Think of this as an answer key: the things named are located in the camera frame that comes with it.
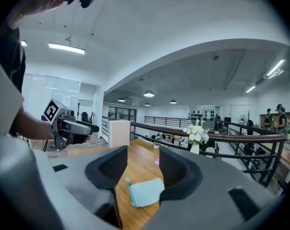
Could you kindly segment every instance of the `person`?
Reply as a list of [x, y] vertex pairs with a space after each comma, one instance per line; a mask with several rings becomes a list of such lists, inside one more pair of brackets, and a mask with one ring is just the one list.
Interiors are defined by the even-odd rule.
[[[22, 0], [8, 15], [0, 28], [0, 64], [15, 87], [21, 92], [25, 72], [25, 53], [20, 41], [20, 20], [31, 14], [53, 10], [64, 2], [74, 0]], [[28, 139], [54, 139], [51, 126], [27, 113], [23, 106], [18, 111], [10, 128], [10, 134], [17, 132]]]
[[267, 109], [267, 113], [265, 115], [265, 120], [264, 120], [264, 128], [266, 130], [270, 130], [270, 127], [271, 127], [271, 122], [272, 122], [272, 117], [271, 117], [271, 114], [270, 114], [270, 108]]
[[281, 134], [286, 134], [285, 128], [287, 123], [287, 117], [285, 115], [285, 108], [282, 104], [278, 104], [276, 111], [280, 114], [279, 116], [279, 124], [275, 125], [276, 131]]

